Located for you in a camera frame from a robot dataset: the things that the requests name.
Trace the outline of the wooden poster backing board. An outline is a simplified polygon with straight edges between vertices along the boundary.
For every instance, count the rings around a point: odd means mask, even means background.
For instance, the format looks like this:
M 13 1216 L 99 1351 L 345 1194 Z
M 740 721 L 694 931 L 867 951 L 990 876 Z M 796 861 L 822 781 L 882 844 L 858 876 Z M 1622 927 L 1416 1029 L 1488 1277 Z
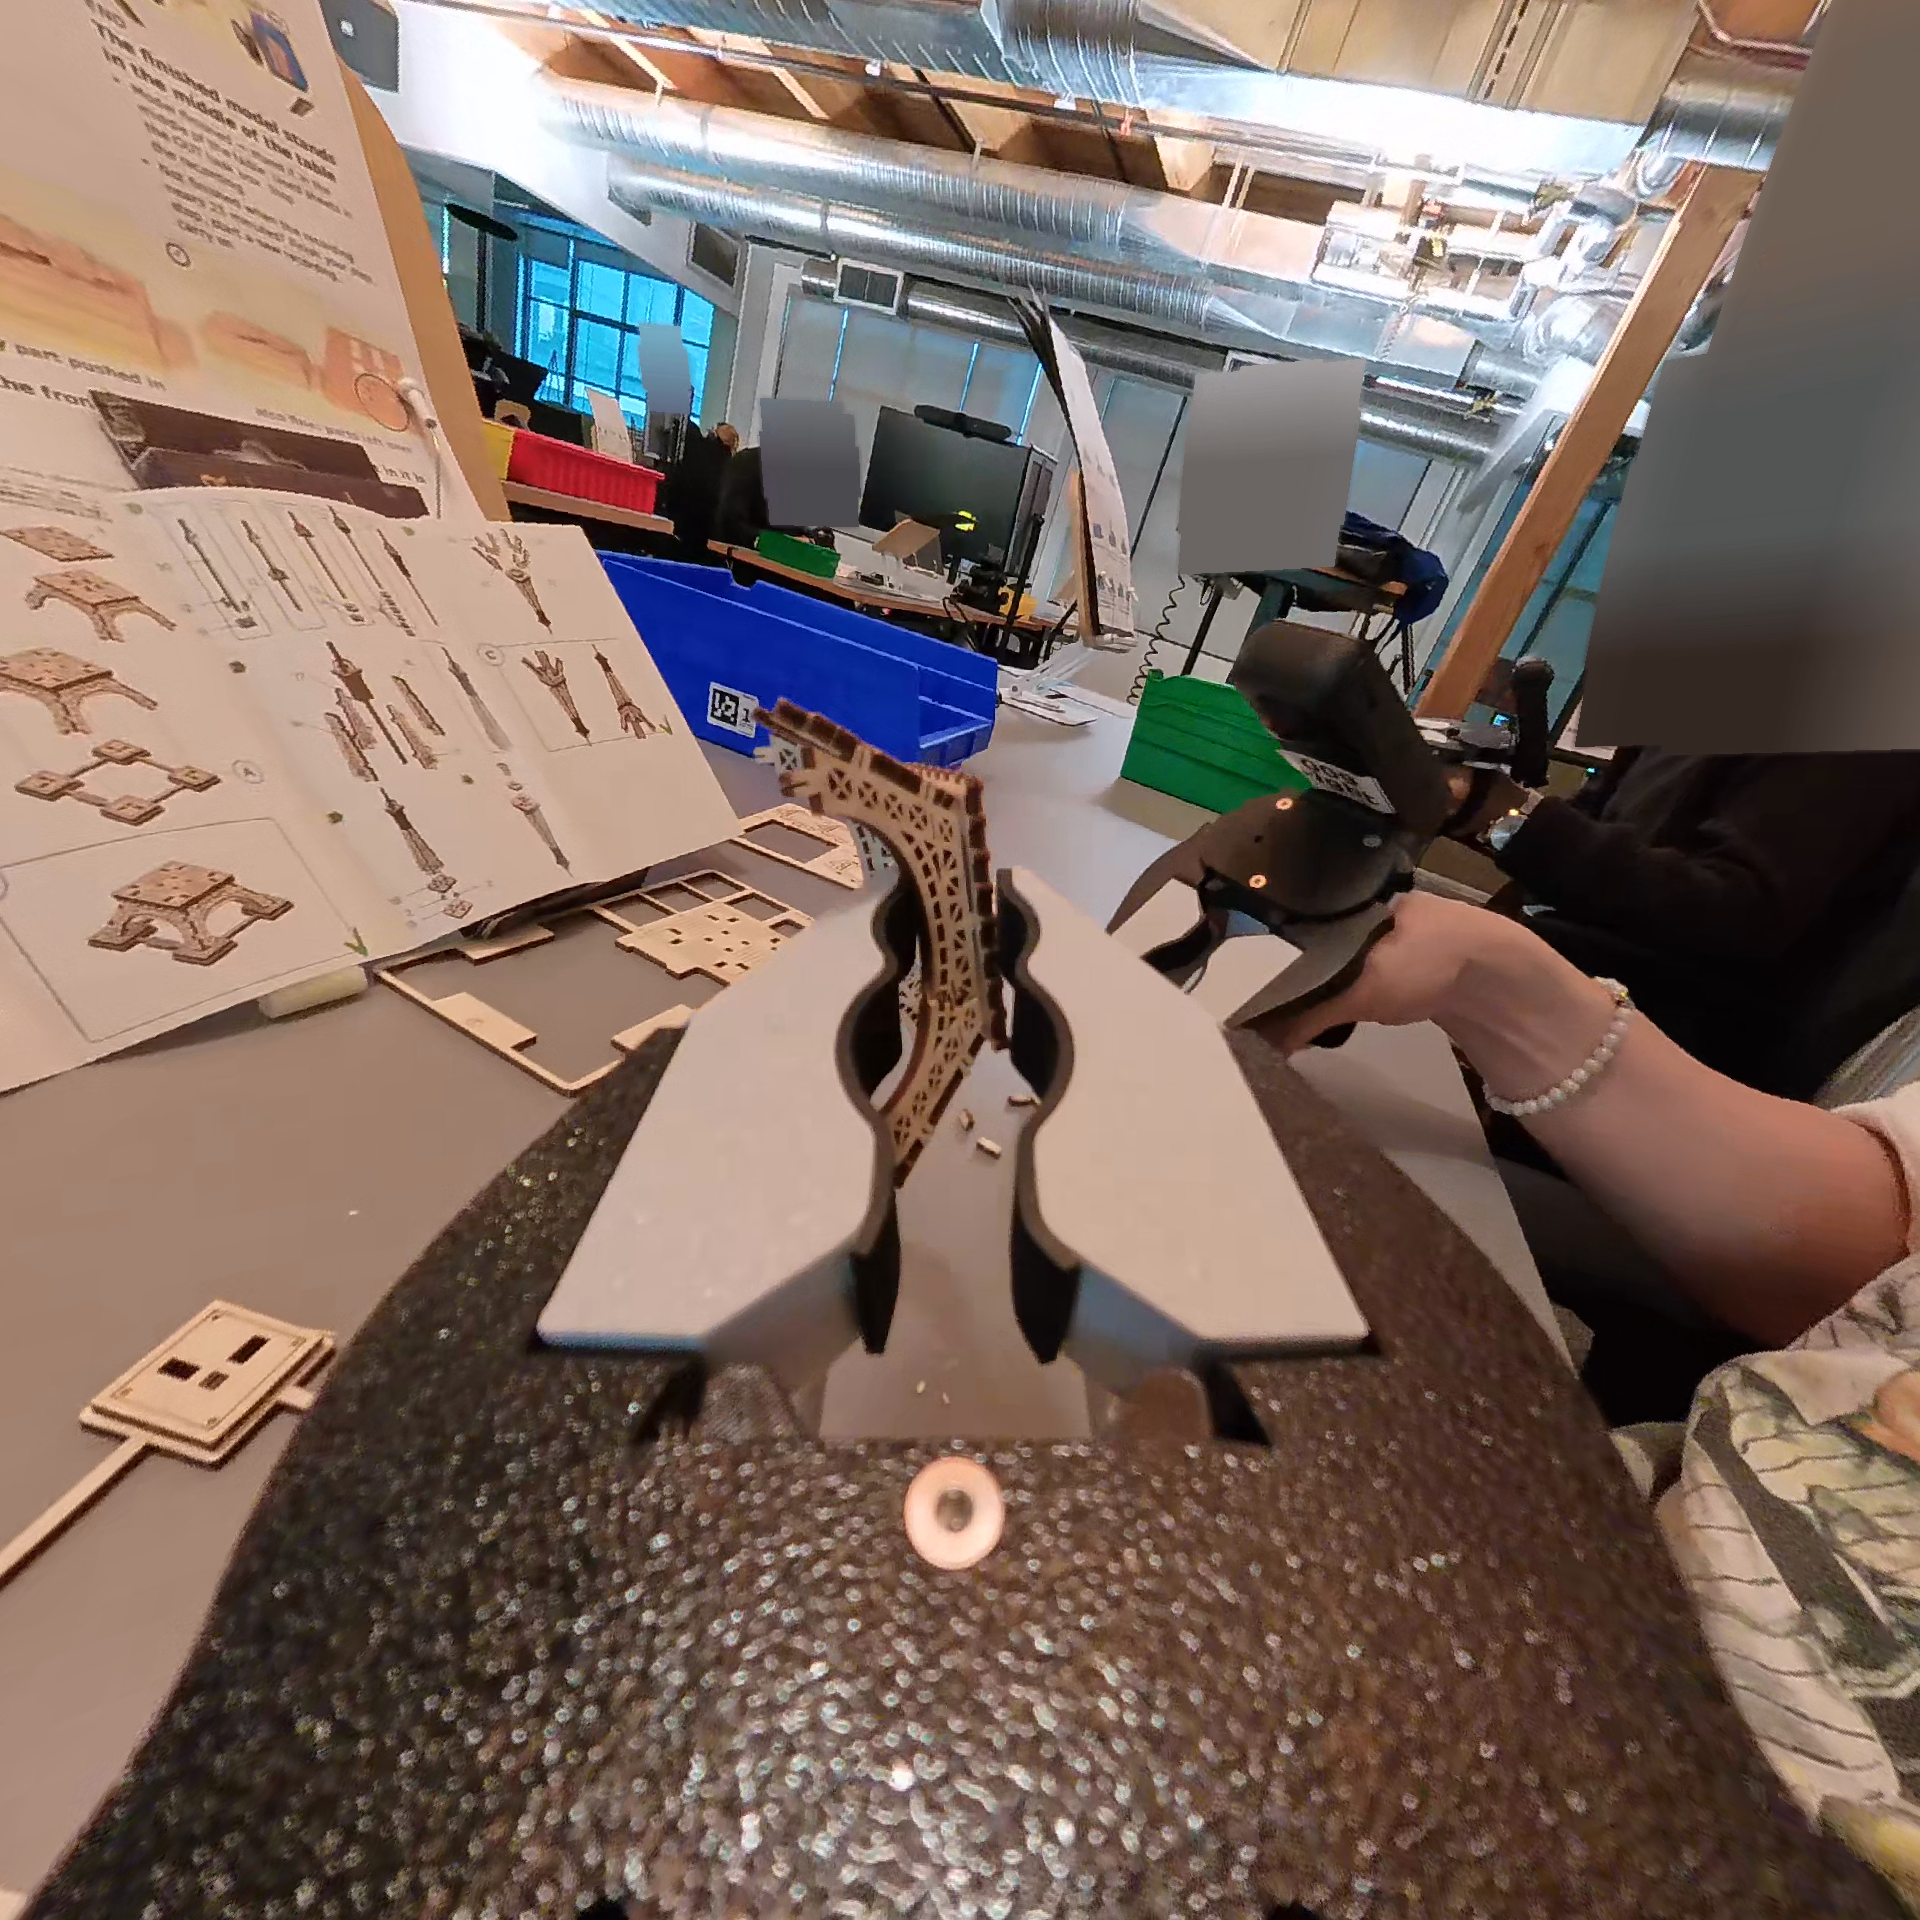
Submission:
M 339 75 L 414 341 L 415 373 L 409 378 L 425 388 L 443 435 L 443 513 L 507 523 L 511 510 L 503 482 L 486 461 L 482 412 L 418 181 L 368 87 L 345 64 L 339 64 Z

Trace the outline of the wooden support post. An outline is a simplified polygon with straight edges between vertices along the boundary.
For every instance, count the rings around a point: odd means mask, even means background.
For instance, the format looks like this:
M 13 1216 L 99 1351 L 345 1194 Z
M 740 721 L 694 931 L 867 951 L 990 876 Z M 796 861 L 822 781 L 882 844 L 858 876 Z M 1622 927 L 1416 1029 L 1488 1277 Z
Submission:
M 1517 623 L 1759 185 L 1757 174 L 1736 166 L 1704 163 L 1694 172 L 1639 285 L 1595 361 L 1587 389 L 1558 432 L 1431 667 L 1411 707 L 1417 717 L 1461 717 L 1477 699 L 1504 640 Z

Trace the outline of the grey desk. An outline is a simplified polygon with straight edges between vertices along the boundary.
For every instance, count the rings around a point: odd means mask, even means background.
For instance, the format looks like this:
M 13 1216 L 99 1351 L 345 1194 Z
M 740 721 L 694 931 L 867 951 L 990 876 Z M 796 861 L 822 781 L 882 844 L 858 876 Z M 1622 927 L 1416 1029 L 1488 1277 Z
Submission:
M 1117 778 L 1130 721 L 1061 729 L 1002 713 L 972 765 L 998 866 L 1027 867 L 1106 922 L 1201 813 Z M 427 968 L 537 1032 L 574 1077 L 679 993 L 572 922 L 490 965 Z M 1448 1043 L 1370 1027 L 1297 1059 L 1554 1326 L 1524 1231 Z M 1026 1118 L 981 1051 L 899 1196 L 901 1290 L 879 1355 L 823 1384 L 827 1437 L 1070 1437 L 1083 1380 L 1027 1353 L 996 1230 Z M 332 1332 L 372 1305 L 477 1188 L 557 1118 L 546 1091 L 384 986 L 295 1020 L 249 1008 L 3 1095 L 3 1544 L 114 1442 L 88 1397 L 211 1300 Z M 972 1132 L 956 1111 L 969 1107 Z M 974 1136 L 1002 1144 L 1000 1159 Z M 293 1434 L 275 1411 L 207 1469 L 146 1456 L 3 1585 L 3 1915 L 60 1860 L 175 1681 L 238 1533 Z

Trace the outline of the silver ventilation duct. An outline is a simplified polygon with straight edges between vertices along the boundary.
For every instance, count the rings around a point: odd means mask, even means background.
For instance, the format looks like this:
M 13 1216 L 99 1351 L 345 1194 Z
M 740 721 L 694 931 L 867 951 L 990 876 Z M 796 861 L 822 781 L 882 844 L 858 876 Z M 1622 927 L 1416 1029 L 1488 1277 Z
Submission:
M 756 211 L 772 211 L 777 197 L 809 201 L 914 237 L 1029 244 L 1104 267 L 1263 293 L 1310 284 L 1327 248 L 1324 219 L 888 142 L 850 150 L 615 150 L 608 172 L 622 181 L 685 180 L 696 196 L 715 201 L 732 194 Z

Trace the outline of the person's right hand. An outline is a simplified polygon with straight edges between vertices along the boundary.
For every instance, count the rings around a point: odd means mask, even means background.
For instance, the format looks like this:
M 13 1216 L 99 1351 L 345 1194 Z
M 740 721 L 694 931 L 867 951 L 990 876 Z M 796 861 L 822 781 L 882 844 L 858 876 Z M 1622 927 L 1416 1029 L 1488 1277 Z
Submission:
M 1633 1008 L 1528 925 L 1428 891 L 1404 894 L 1357 981 L 1300 1043 L 1344 1026 L 1436 1026 L 1499 1111 L 1532 1118 L 1586 1091 L 1620 1054 Z

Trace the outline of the large instruction poster sheet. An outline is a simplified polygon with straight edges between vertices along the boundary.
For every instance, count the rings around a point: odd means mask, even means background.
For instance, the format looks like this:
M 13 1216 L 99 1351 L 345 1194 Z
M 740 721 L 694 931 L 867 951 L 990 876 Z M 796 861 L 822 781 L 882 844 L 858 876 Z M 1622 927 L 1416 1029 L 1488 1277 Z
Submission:
M 134 489 L 88 398 L 433 474 L 415 341 L 319 4 L 2 5 L 3 479 Z

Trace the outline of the wooden lattice tower base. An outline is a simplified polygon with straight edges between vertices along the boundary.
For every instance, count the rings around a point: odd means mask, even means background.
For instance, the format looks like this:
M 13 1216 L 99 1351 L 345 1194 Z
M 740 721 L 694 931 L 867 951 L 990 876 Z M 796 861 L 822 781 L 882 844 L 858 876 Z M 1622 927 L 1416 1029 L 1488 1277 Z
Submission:
M 918 973 L 914 1042 L 879 1105 L 901 1188 L 975 1056 L 1010 1043 L 981 786 L 951 767 L 901 762 L 786 697 L 754 717 L 782 742 L 780 789 L 847 824 L 892 864 L 879 924 L 899 972 Z

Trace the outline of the black computer monitor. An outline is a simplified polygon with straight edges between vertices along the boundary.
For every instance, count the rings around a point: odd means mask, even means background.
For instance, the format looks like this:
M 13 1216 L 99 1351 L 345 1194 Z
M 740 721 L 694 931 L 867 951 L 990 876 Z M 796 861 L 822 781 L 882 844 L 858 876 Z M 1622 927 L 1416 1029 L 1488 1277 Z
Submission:
M 882 405 L 855 522 L 885 534 L 912 519 L 933 527 L 963 562 L 1012 564 L 1044 522 L 1056 471 L 1039 448 Z

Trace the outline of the wooden four-square frame piece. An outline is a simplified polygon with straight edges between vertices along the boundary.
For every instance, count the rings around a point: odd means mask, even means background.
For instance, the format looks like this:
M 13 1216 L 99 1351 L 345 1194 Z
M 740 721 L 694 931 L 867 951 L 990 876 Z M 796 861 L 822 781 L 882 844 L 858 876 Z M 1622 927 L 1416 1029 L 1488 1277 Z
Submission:
M 309 1409 L 336 1351 L 323 1328 L 225 1300 L 199 1308 L 82 1406 L 79 1426 L 112 1449 L 6 1544 L 2 1579 L 37 1560 L 146 1457 L 215 1469 L 271 1415 Z

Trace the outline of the wooden empty frame piece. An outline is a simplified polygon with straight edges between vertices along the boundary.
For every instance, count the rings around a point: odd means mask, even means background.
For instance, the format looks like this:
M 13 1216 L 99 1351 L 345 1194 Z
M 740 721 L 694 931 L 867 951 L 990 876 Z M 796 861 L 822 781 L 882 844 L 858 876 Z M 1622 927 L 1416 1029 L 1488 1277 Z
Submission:
M 763 886 L 718 866 L 619 884 L 610 895 L 537 909 L 503 931 L 464 934 L 372 970 L 372 980 L 438 1024 L 482 1046 L 546 1091 L 574 1098 L 606 1079 L 617 1064 L 653 1035 L 683 1029 L 696 1005 L 672 1001 L 611 1033 L 611 1058 L 565 1075 L 542 1064 L 534 1050 L 537 1029 L 484 1000 L 471 988 L 427 990 L 415 973 L 442 962 L 490 965 L 551 946 L 562 927 L 592 922 L 614 936 L 614 950 L 635 958 L 659 977 L 683 986 L 706 981 L 732 988 L 809 925 L 809 916 Z

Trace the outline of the dark packaging card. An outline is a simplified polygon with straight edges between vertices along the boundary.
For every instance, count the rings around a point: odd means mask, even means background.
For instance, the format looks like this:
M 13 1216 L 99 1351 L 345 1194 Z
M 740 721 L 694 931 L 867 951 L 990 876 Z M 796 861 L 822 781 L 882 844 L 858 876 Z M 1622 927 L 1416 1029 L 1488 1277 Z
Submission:
M 381 478 L 359 442 L 108 389 L 90 389 L 88 399 L 139 489 L 256 489 L 354 505 L 373 515 L 427 515 L 419 487 Z

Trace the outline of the red plastic bins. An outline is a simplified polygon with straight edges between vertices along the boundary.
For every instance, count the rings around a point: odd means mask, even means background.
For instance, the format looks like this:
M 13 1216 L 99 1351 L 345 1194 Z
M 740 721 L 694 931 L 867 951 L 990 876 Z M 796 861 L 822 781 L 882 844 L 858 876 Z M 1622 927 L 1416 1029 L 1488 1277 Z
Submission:
M 596 507 L 653 515 L 661 474 L 633 459 L 622 459 L 515 425 L 511 427 L 505 479 Z

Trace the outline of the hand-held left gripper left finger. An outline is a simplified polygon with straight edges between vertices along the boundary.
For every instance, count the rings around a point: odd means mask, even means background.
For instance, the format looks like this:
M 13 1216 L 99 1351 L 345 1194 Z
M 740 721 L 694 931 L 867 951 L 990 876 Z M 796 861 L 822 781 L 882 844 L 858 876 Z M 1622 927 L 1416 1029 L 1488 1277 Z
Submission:
M 827 1370 L 899 1297 L 892 884 L 699 1008 L 540 1310 L 540 1343 Z

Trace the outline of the blue plastic bin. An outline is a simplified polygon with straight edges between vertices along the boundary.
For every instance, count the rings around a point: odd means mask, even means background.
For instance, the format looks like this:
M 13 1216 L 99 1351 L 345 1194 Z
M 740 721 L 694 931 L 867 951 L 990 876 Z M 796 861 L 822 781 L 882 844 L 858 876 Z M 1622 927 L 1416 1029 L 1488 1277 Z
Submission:
M 957 765 L 992 742 L 998 672 L 984 653 L 720 565 L 600 562 L 689 731 L 711 745 L 763 745 L 756 710 L 780 702 L 901 762 Z

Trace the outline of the person's right forearm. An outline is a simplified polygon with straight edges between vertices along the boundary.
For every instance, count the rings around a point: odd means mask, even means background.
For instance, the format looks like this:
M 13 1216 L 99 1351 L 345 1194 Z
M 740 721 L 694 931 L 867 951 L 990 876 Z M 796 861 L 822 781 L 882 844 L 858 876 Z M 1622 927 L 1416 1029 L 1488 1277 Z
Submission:
M 1871 1284 L 1915 1282 L 1917 1087 L 1819 1107 L 1764 1093 L 1642 1015 L 1532 1140 L 1691 1305 L 1764 1348 Z

